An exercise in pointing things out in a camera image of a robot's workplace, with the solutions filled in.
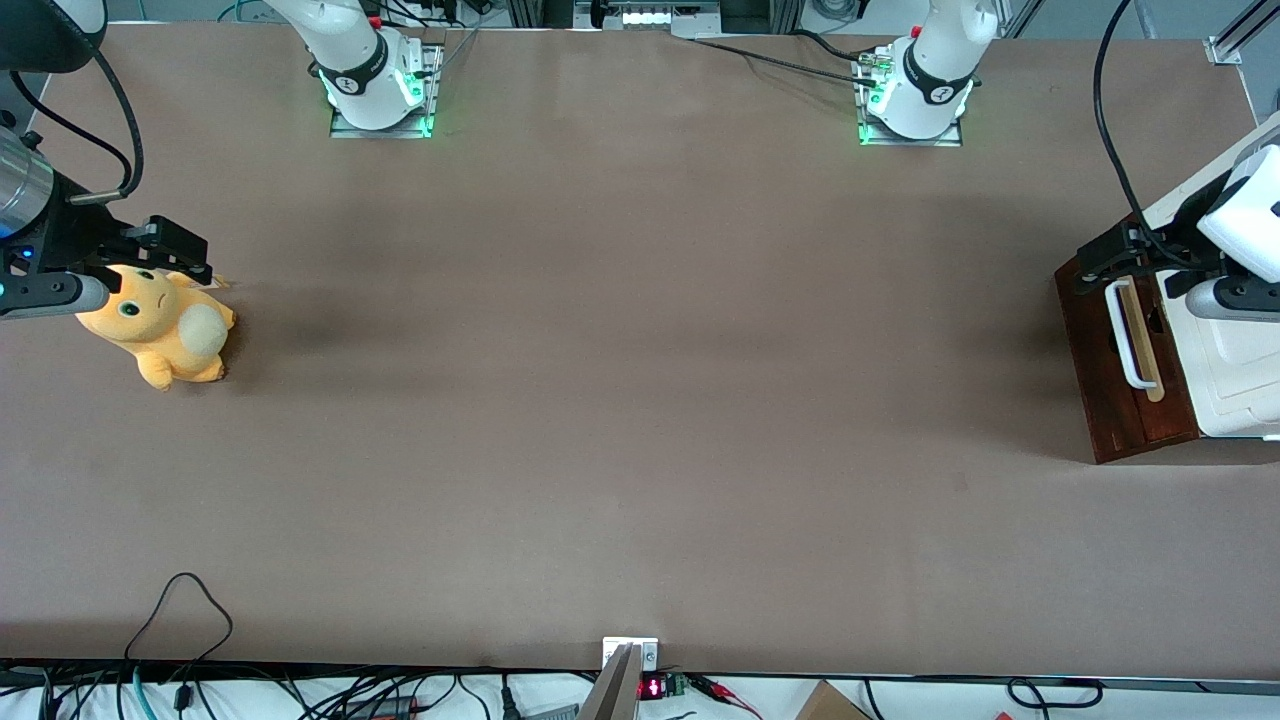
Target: yellow plush toy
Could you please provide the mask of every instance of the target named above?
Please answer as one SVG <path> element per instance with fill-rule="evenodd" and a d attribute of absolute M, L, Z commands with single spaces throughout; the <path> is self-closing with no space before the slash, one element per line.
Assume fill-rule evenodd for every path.
<path fill-rule="evenodd" d="M 174 378 L 211 383 L 227 374 L 218 355 L 236 313 L 204 292 L 182 273 L 111 265 L 120 274 L 120 292 L 106 305 L 76 315 L 93 334 L 138 359 L 138 372 L 151 387 L 169 389 Z"/>

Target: brown table surface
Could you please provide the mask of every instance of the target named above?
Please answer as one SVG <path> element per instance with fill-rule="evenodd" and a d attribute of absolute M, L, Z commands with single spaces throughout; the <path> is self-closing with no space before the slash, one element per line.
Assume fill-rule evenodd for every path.
<path fill-rule="evenodd" d="M 417 142 L 328 140 L 285 27 L 105 50 L 147 150 L 115 211 L 209 238 L 242 348 L 164 395 L 0 327 L 0 655 L 118 656 L 195 570 L 223 659 L 1280 676 L 1276 466 L 1088 462 L 1050 275 L 1125 213 L 1093 42 L 993 45 L 959 150 L 662 33 L 484 32 Z M 1148 202 L 1252 127 L 1197 42 L 1116 44 L 1107 96 Z M 47 101 L 125 142 L 92 67 Z M 184 587 L 140 652 L 218 628 Z"/>

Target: white handle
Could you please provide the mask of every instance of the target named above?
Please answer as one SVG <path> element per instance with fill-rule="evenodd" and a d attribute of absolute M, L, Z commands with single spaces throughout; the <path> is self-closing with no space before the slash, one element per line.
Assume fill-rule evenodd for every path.
<path fill-rule="evenodd" d="M 1116 350 L 1120 351 L 1120 366 L 1124 368 L 1124 379 L 1129 380 L 1129 387 L 1135 389 L 1152 389 L 1157 383 L 1142 379 L 1138 374 L 1138 364 L 1133 359 L 1133 346 L 1129 343 L 1129 331 L 1124 324 L 1124 307 L 1120 306 L 1120 288 L 1129 287 L 1129 278 L 1120 278 L 1107 286 L 1107 313 L 1111 315 L 1111 332 L 1116 336 Z"/>

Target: brown wooden drawer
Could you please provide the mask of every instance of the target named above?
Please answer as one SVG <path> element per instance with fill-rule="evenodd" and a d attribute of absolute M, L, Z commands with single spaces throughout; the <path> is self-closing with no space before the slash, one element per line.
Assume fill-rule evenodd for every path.
<path fill-rule="evenodd" d="M 1151 347 L 1165 388 L 1165 396 L 1158 402 L 1152 402 L 1144 391 L 1134 389 L 1125 380 L 1103 292 L 1076 295 L 1074 275 L 1078 268 L 1073 258 L 1059 268 L 1053 278 L 1066 322 L 1066 337 L 1071 343 L 1075 377 L 1084 398 L 1094 460 L 1110 462 L 1198 439 L 1201 432 L 1187 392 L 1187 378 L 1174 348 L 1174 337 L 1167 332 L 1169 323 L 1155 278 L 1135 278 L 1134 288 L 1142 316 L 1147 319 Z"/>

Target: wire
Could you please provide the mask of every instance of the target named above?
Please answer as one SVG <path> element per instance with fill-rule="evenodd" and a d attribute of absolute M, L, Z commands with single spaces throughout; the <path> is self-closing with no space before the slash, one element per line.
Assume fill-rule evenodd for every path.
<path fill-rule="evenodd" d="M 733 707 L 742 708 L 750 712 L 751 715 L 755 715 L 755 720 L 764 720 L 764 717 L 762 717 L 760 714 L 754 707 L 742 702 L 741 700 L 731 700 L 728 703 L 732 705 Z"/>
<path fill-rule="evenodd" d="M 493 720 L 493 719 L 492 719 L 492 717 L 489 716 L 489 703 L 486 703 L 486 702 L 485 702 L 484 700 L 481 700 L 481 698 L 480 698 L 480 696 L 477 696 L 476 693 L 471 692 L 471 688 L 468 688 L 468 687 L 466 685 L 466 683 L 463 683 L 463 682 L 462 682 L 462 676 L 461 676 L 461 675 L 454 675 L 453 678 L 454 678 L 454 679 L 456 679 L 456 680 L 458 682 L 458 687 L 460 687 L 460 688 L 462 688 L 462 692 L 465 692 L 465 693 L 467 693 L 468 696 L 471 696 L 471 697 L 476 698 L 476 702 L 479 702 L 479 703 L 480 703 L 480 707 L 483 707 L 483 708 L 484 708 L 484 720 Z"/>
<path fill-rule="evenodd" d="M 822 49 L 826 50 L 827 53 L 831 53 L 832 55 L 840 58 L 841 60 L 849 60 L 850 63 L 856 63 L 858 59 L 861 58 L 861 55 L 864 53 L 872 53 L 872 51 L 876 50 L 876 46 L 872 45 L 870 47 L 867 47 L 864 50 L 855 50 L 854 53 L 845 53 L 844 50 L 841 50 L 841 49 L 836 47 L 835 45 L 827 42 L 826 37 L 818 35 L 817 32 L 809 32 L 808 29 L 794 29 L 794 31 L 791 31 L 791 35 L 796 35 L 796 36 L 800 36 L 800 37 L 808 37 L 809 40 L 812 40 L 812 41 L 817 42 L 818 45 L 820 45 Z"/>
<path fill-rule="evenodd" d="M 55 0 L 44 0 L 45 5 L 52 10 L 52 13 L 72 31 L 87 50 L 93 54 L 93 60 L 97 61 L 97 67 L 102 69 L 102 74 L 106 77 L 106 82 L 111 86 L 111 92 L 115 94 L 115 100 L 120 104 L 120 110 L 124 113 L 124 123 L 129 127 L 129 140 L 133 141 L 133 172 L 129 174 L 129 181 L 122 183 L 116 188 L 119 197 L 128 197 L 134 190 L 138 188 L 138 183 L 142 182 L 142 132 L 138 131 L 138 118 L 133 114 L 133 106 L 129 105 L 129 97 L 124 94 L 124 87 L 120 86 L 120 78 L 115 77 L 115 70 L 111 69 L 111 64 L 106 61 L 106 56 L 102 55 L 97 45 L 84 35 L 79 24 L 76 23 L 67 14 L 65 10 Z"/>
<path fill-rule="evenodd" d="M 1025 701 L 1025 700 L 1018 697 L 1018 693 L 1014 692 L 1014 688 L 1027 688 L 1027 689 L 1032 691 L 1032 694 L 1036 696 L 1036 701 L 1034 702 L 1029 702 L 1029 701 Z M 1102 683 L 1100 683 L 1097 680 L 1093 680 L 1093 691 L 1097 694 L 1094 694 L 1089 700 L 1080 701 L 1080 702 L 1046 702 L 1044 701 L 1044 696 L 1041 694 L 1039 688 L 1036 687 L 1036 683 L 1032 683 L 1027 678 L 1010 678 L 1009 683 L 1005 684 L 1005 692 L 1009 693 L 1009 700 L 1016 702 L 1018 705 L 1020 705 L 1020 706 L 1023 706 L 1023 707 L 1025 707 L 1028 710 L 1039 710 L 1041 712 L 1044 714 L 1044 720 L 1051 720 L 1050 716 L 1048 716 L 1048 711 L 1051 708 L 1052 710 L 1085 710 L 1088 707 L 1093 707 L 1094 705 L 1102 702 Z"/>
<path fill-rule="evenodd" d="M 867 703 L 872 706 L 872 715 L 876 716 L 876 720 L 884 720 L 879 705 L 876 705 L 876 693 L 872 691 L 872 682 L 868 678 L 863 678 L 863 687 L 867 688 Z"/>
<path fill-rule="evenodd" d="M 777 58 L 769 58 L 768 55 L 760 55 L 759 53 L 751 53 L 750 50 L 741 50 L 739 47 L 730 47 L 728 45 L 721 45 L 718 42 L 710 42 L 710 41 L 707 41 L 707 40 L 690 40 L 689 42 L 692 42 L 694 45 L 701 45 L 704 47 L 714 47 L 717 50 L 723 50 L 726 53 L 733 53 L 735 55 L 741 55 L 744 58 L 751 58 L 753 60 L 760 60 L 760 61 L 764 61 L 764 63 L 778 65 L 780 68 L 787 68 L 787 69 L 791 69 L 791 70 L 799 70 L 801 73 L 809 73 L 809 74 L 814 74 L 814 76 L 818 76 L 818 77 L 827 77 L 827 78 L 838 79 L 838 81 L 842 81 L 842 82 L 851 82 L 854 85 L 865 85 L 868 87 L 872 87 L 872 86 L 876 85 L 876 81 L 873 81 L 870 78 L 855 78 L 854 76 L 842 76 L 840 73 L 832 73 L 832 72 L 827 72 L 827 70 L 819 70 L 817 68 L 809 68 L 809 67 L 805 67 L 805 65 L 799 65 L 796 63 L 788 63 L 786 60 L 778 60 Z"/>
<path fill-rule="evenodd" d="M 387 10 L 388 14 L 394 14 L 394 15 L 401 15 L 403 18 L 408 18 L 411 20 L 417 22 L 420 26 L 422 26 L 425 28 L 430 28 L 431 27 L 431 26 L 429 26 L 426 23 L 448 23 L 448 24 L 456 26 L 456 27 L 462 27 L 462 28 L 467 27 L 467 26 L 460 23 L 456 19 L 451 20 L 449 18 L 424 18 L 424 17 L 420 17 L 420 15 L 415 15 L 413 13 L 408 12 L 408 8 L 406 8 L 404 4 L 401 3 L 401 0 L 392 0 L 392 3 L 396 4 L 396 8 L 399 8 L 398 10 L 396 8 L 392 8 L 387 3 L 383 3 L 381 0 L 369 0 L 369 1 L 372 3 L 378 8 L 381 8 L 383 10 Z"/>
<path fill-rule="evenodd" d="M 259 3 L 259 1 L 260 0 L 236 0 L 234 3 L 224 8 L 221 13 L 218 13 L 218 19 L 215 19 L 214 22 L 215 23 L 223 22 L 223 18 L 232 14 L 233 12 L 237 13 L 236 22 L 238 23 L 243 22 L 242 19 L 239 19 L 239 9 L 243 8 L 244 5 L 248 5 L 250 3 Z"/>
<path fill-rule="evenodd" d="M 200 678 L 196 678 L 196 694 L 200 696 L 200 705 L 205 706 L 205 712 L 209 715 L 209 720 L 218 720 L 218 716 L 214 715 L 214 708 L 209 705 L 209 698 L 205 697 L 205 685 L 200 684 Z"/>
<path fill-rule="evenodd" d="M 1172 254 L 1160 237 L 1151 229 L 1147 223 L 1147 218 L 1142 211 L 1142 204 L 1138 202 L 1138 196 L 1133 191 L 1133 186 L 1129 183 L 1129 173 L 1124 169 L 1124 163 L 1120 161 L 1120 155 L 1116 152 L 1115 143 L 1111 141 L 1111 131 L 1107 129 L 1107 119 L 1102 113 L 1102 65 L 1107 58 L 1107 49 L 1111 46 L 1111 36 L 1116 32 L 1116 26 L 1120 24 L 1120 17 L 1124 12 L 1129 9 L 1129 3 L 1132 0 L 1120 0 L 1116 6 L 1116 12 L 1111 15 L 1111 20 L 1107 23 L 1106 32 L 1102 33 L 1102 41 L 1098 44 L 1098 56 L 1093 63 L 1093 119 L 1098 126 L 1098 135 L 1102 137 L 1102 147 L 1107 152 L 1107 159 L 1111 160 L 1111 165 L 1115 168 L 1116 179 L 1120 181 L 1120 190 L 1124 192 L 1125 200 L 1129 202 L 1129 210 L 1133 211 L 1134 217 L 1138 219 L 1138 228 L 1142 231 L 1143 240 L 1155 247 L 1166 260 L 1174 265 L 1184 269 L 1194 269 L 1193 265 L 1188 264 L 1185 260 Z"/>
<path fill-rule="evenodd" d="M 449 53 L 449 56 L 445 58 L 443 63 L 440 63 L 440 74 L 444 74 L 444 68 L 449 67 L 449 63 L 452 63 L 453 59 L 458 56 L 458 53 L 462 53 L 462 49 L 466 47 L 468 42 L 471 42 L 471 40 L 476 36 L 477 32 L 480 32 L 480 26 L 483 26 L 486 22 L 489 22 L 489 18 L 480 15 L 480 19 L 476 20 L 476 24 L 475 27 L 471 28 L 471 32 L 468 32 L 467 36 L 462 38 L 462 42 L 460 42 L 458 46 L 453 49 L 453 53 Z"/>
<path fill-rule="evenodd" d="M 200 592 L 205 593 L 205 600 L 209 601 L 209 605 L 212 605 L 214 610 L 216 610 L 223 616 L 223 620 L 227 621 L 227 632 L 223 633 L 221 639 L 219 639 L 214 644 L 209 646 L 209 650 L 206 650 L 205 652 L 201 652 L 195 660 L 192 660 L 189 662 L 189 665 L 193 665 L 193 664 L 200 662 L 204 659 L 209 657 L 209 655 L 211 652 L 214 652 L 218 648 L 223 647 L 223 643 L 225 643 L 227 641 L 230 639 L 232 633 L 236 632 L 236 621 L 232 620 L 230 614 L 227 612 L 227 609 L 223 607 L 221 603 L 219 603 L 216 600 L 214 600 L 212 593 L 209 592 L 209 587 L 205 585 L 205 580 L 200 579 L 200 575 L 197 575 L 195 573 L 183 571 L 183 573 L 178 573 L 174 577 L 169 578 L 169 582 L 164 584 L 164 589 L 160 591 L 160 600 L 157 600 L 156 601 L 156 606 L 151 609 L 151 615 L 147 616 L 147 621 L 143 623 L 141 628 L 138 628 L 137 633 L 133 633 L 133 637 L 129 639 L 129 643 L 124 646 L 124 661 L 125 662 L 128 662 L 129 660 L 132 660 L 132 657 L 129 657 L 129 653 L 133 651 L 133 643 L 138 642 L 138 638 L 142 637 L 142 633 L 146 633 L 147 628 L 151 626 L 151 623 L 155 621 L 156 615 L 160 612 L 160 606 L 164 605 L 164 598 L 169 594 L 169 588 L 172 588 L 173 584 L 177 583 L 182 578 L 191 578 L 192 580 L 195 580 L 196 584 L 200 585 Z"/>
<path fill-rule="evenodd" d="M 133 164 L 129 163 L 129 159 L 124 156 L 124 152 L 120 152 L 114 145 L 102 140 L 101 137 L 88 132 L 87 129 L 77 126 L 76 123 L 50 110 L 44 102 L 40 101 L 38 97 L 36 97 L 36 94 L 27 87 L 27 83 L 23 82 L 22 76 L 18 74 L 18 70 L 9 70 L 9 81 L 13 82 L 13 87 L 18 91 L 18 95 L 22 95 L 22 99 L 26 100 L 28 104 L 31 104 L 31 106 L 35 108 L 41 115 L 45 115 L 50 120 L 54 120 L 55 123 L 63 126 L 76 136 L 101 147 L 102 150 L 106 150 L 108 152 L 111 154 L 113 158 L 119 160 L 120 167 L 124 168 L 124 177 L 120 178 L 120 186 L 128 184 L 129 178 L 133 177 Z"/>
<path fill-rule="evenodd" d="M 142 714 L 147 716 L 147 720 L 157 720 L 155 710 L 151 710 L 151 702 L 142 692 L 142 671 L 137 665 L 133 666 L 133 694 L 138 696 L 138 705 L 142 706 Z"/>

